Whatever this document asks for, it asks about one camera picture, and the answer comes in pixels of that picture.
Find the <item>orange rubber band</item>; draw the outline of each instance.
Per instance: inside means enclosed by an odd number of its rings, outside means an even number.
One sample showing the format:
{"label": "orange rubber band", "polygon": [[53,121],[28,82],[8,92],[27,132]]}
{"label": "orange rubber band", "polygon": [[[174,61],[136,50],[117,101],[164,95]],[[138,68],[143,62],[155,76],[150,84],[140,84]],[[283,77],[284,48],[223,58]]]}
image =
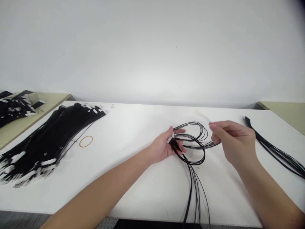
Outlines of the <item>orange rubber band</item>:
{"label": "orange rubber band", "polygon": [[[93,141],[93,137],[92,137],[92,136],[86,136],[86,137],[91,137],[91,142],[88,144],[88,145],[90,145],[90,144],[92,143],[92,141]],[[86,146],[81,146],[81,145],[80,145],[80,144],[81,144],[81,142],[82,142],[82,140],[80,140],[80,142],[79,142],[79,146],[80,146],[80,147],[82,147],[82,148],[87,147],[88,145],[86,145]]]}

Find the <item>black cable bundle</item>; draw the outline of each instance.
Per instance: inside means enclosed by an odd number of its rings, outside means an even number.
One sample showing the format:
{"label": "black cable bundle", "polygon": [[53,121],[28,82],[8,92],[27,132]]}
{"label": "black cable bundle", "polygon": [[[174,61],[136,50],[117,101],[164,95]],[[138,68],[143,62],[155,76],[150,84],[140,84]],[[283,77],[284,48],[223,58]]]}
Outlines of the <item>black cable bundle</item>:
{"label": "black cable bundle", "polygon": [[6,124],[31,115],[36,115],[35,109],[45,104],[44,101],[38,101],[35,104],[25,95],[31,94],[31,91],[23,91],[15,96],[8,91],[0,93],[0,128]]}
{"label": "black cable bundle", "polygon": [[286,169],[298,175],[299,177],[305,179],[305,168],[292,156],[288,155],[284,151],[276,148],[274,145],[269,143],[266,139],[264,139],[256,130],[251,126],[251,121],[248,117],[245,117],[246,124],[249,128],[255,131],[255,136],[258,142],[261,144],[264,149],[270,153],[272,157],[274,157],[281,165],[283,165]]}
{"label": "black cable bundle", "polygon": [[[174,152],[176,153],[176,155],[182,160],[184,161],[189,169],[190,172],[190,178],[191,178],[191,188],[190,188],[190,194],[189,194],[189,198],[188,198],[188,203],[187,203],[187,208],[186,208],[186,212],[185,212],[185,216],[184,216],[184,220],[183,220],[183,228],[185,227],[185,223],[186,223],[186,219],[187,219],[187,215],[188,215],[188,211],[189,211],[189,207],[190,207],[190,203],[191,203],[191,197],[192,197],[192,188],[193,188],[193,184],[194,184],[194,188],[195,188],[195,192],[196,192],[196,201],[195,201],[195,219],[194,219],[194,223],[196,222],[196,213],[198,212],[198,218],[199,218],[199,223],[200,223],[200,216],[201,216],[201,208],[200,208],[200,192],[199,192],[199,188],[201,187],[205,196],[205,200],[207,202],[207,196],[205,194],[205,191],[203,189],[202,183],[198,177],[198,175],[196,174],[195,170],[193,169],[192,165],[200,165],[204,162],[205,157],[206,157],[206,151],[205,149],[211,148],[213,146],[216,146],[216,144],[213,143],[213,141],[210,142],[204,142],[204,140],[207,139],[208,137],[208,132],[206,130],[206,128],[200,124],[199,122],[188,122],[185,124],[182,124],[180,126],[177,126],[176,128],[174,128],[174,130],[177,129],[181,129],[185,126],[190,126],[190,125],[197,125],[200,128],[200,133],[198,135],[198,137],[194,137],[192,135],[189,134],[175,134],[175,136],[170,140],[169,144],[171,145],[172,149],[174,150]],[[185,142],[195,142],[197,143],[199,146],[192,146],[192,145],[183,145],[186,148],[189,149],[201,149],[203,151],[203,157],[202,159],[200,159],[199,161],[195,161],[195,162],[191,162],[187,159],[187,157],[183,154],[181,157],[178,152],[177,149],[180,150],[178,143],[176,142],[176,140],[181,140],[181,141],[185,141]],[[208,209],[208,217],[209,217],[209,227],[211,228],[211,223],[210,223],[210,210],[209,210],[209,205],[207,202],[207,209]]]}
{"label": "black cable bundle", "polygon": [[[25,140],[0,156],[1,181],[18,180],[14,186],[18,188],[37,176],[47,177],[77,141],[72,139],[105,115],[98,106],[79,103],[70,107],[60,106]],[[74,143],[66,150],[70,141]]]}

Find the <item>beige desk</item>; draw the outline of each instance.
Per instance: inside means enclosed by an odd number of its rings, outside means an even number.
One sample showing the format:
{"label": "beige desk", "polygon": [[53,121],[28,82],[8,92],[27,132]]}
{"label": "beige desk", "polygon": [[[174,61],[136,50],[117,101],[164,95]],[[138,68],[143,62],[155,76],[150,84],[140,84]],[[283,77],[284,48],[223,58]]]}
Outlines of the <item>beige desk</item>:
{"label": "beige desk", "polygon": [[46,103],[39,109],[36,109],[37,115],[25,117],[15,120],[4,127],[0,128],[0,149],[5,147],[8,143],[17,138],[21,133],[26,131],[37,121],[43,118],[47,113],[52,111],[55,107],[67,100],[71,95],[64,93],[33,93],[30,98],[33,102],[43,100]]}
{"label": "beige desk", "polygon": [[305,135],[305,103],[258,102],[265,110],[271,110]]}

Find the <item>pile of cables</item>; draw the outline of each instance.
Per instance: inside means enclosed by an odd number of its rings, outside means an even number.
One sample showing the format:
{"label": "pile of cables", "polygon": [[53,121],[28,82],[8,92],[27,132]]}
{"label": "pile of cables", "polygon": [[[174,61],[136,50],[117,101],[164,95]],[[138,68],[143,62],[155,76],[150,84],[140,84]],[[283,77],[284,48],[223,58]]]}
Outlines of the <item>pile of cables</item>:
{"label": "pile of cables", "polygon": [[251,121],[248,117],[245,117],[246,124],[249,128],[255,131],[255,136],[261,146],[268,152],[272,157],[274,157],[281,165],[283,165],[286,169],[298,175],[299,177],[305,179],[305,168],[299,163],[296,159],[294,159],[289,154],[284,151],[276,148],[274,145],[269,143],[265,138],[263,138],[252,126]]}
{"label": "pile of cables", "polygon": [[35,109],[45,102],[39,100],[33,104],[30,97],[26,96],[31,93],[26,90],[14,96],[8,91],[0,93],[0,128],[14,120],[37,114]]}
{"label": "pile of cables", "polygon": [[18,188],[36,177],[46,178],[81,136],[76,141],[73,138],[105,115],[98,106],[79,103],[70,107],[61,105],[26,139],[0,155],[1,181],[16,181],[14,187]]}
{"label": "pile of cables", "polygon": [[[214,144],[212,141],[204,142],[207,139],[207,137],[208,137],[208,132],[207,132],[207,129],[202,124],[200,124],[199,122],[184,123],[184,124],[174,128],[174,130],[181,129],[181,128],[184,128],[185,126],[191,126],[191,125],[196,125],[196,126],[198,126],[200,128],[200,133],[199,133],[199,135],[197,137],[194,137],[192,135],[185,134],[185,133],[175,134],[174,137],[169,142],[169,144],[171,145],[171,147],[174,150],[174,152],[176,153],[176,155],[182,161],[184,161],[187,164],[188,169],[189,169],[189,173],[190,173],[190,179],[191,179],[191,187],[190,187],[190,193],[189,193],[186,213],[184,215],[184,220],[183,220],[183,228],[185,227],[188,211],[189,211],[189,208],[190,208],[193,186],[194,186],[195,193],[196,193],[196,196],[195,196],[195,219],[194,219],[194,223],[196,222],[197,213],[198,213],[199,223],[201,222],[201,218],[200,218],[201,217],[200,187],[203,190],[203,193],[204,193],[204,196],[205,196],[205,200],[207,202],[207,196],[206,196],[205,191],[203,189],[202,183],[201,183],[198,175],[196,174],[195,170],[193,169],[192,165],[200,165],[200,164],[202,164],[204,162],[204,160],[205,160],[205,157],[206,157],[206,149],[216,146],[216,144]],[[177,140],[181,140],[181,141],[184,141],[184,142],[194,142],[194,143],[198,144],[198,146],[194,146],[194,145],[183,145],[183,146],[185,148],[189,148],[189,149],[199,149],[199,150],[202,150],[203,151],[202,159],[200,159],[199,161],[189,161],[184,154],[182,154],[182,156],[180,156],[178,154],[178,152],[177,152],[177,150],[180,150],[179,145],[176,142]],[[210,210],[209,210],[208,202],[207,202],[207,209],[208,209],[209,227],[211,228]]]}

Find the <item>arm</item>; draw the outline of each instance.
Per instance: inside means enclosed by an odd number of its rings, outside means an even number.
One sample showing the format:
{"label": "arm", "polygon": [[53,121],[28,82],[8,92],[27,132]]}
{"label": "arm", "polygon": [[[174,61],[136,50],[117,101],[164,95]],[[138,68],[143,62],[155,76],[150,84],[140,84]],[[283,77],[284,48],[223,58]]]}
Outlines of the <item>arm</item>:
{"label": "arm", "polygon": [[[51,216],[41,229],[96,228],[150,165],[174,154],[166,142],[172,132],[173,127],[170,127],[149,147],[97,178]],[[182,142],[178,144],[186,152]]]}
{"label": "arm", "polygon": [[244,183],[265,228],[303,228],[305,214],[259,162],[255,133],[232,121],[210,123],[214,143],[222,142],[227,160]]}

